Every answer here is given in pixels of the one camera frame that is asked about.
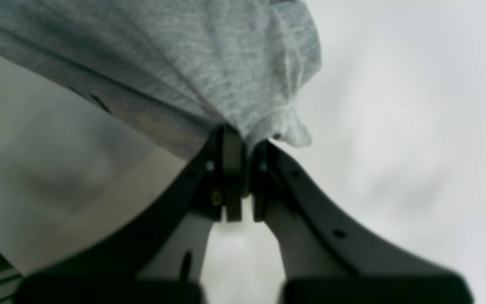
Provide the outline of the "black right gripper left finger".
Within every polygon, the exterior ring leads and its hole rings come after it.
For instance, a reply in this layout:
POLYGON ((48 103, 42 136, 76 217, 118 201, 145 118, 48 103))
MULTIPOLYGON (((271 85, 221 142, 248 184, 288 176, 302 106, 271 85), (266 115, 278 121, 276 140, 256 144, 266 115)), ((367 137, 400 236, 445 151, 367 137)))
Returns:
POLYGON ((144 212, 115 233, 27 277, 17 304, 205 304, 199 280, 214 223, 242 219, 245 144, 214 129, 144 212))

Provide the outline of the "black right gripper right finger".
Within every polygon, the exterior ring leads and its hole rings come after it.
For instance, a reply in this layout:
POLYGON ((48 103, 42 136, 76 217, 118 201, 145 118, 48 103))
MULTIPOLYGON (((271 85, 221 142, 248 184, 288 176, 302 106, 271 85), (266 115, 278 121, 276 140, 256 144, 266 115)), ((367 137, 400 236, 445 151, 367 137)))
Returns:
POLYGON ((255 217, 278 241, 280 304, 472 304, 463 277, 376 235, 344 212, 286 152, 253 154, 255 217))

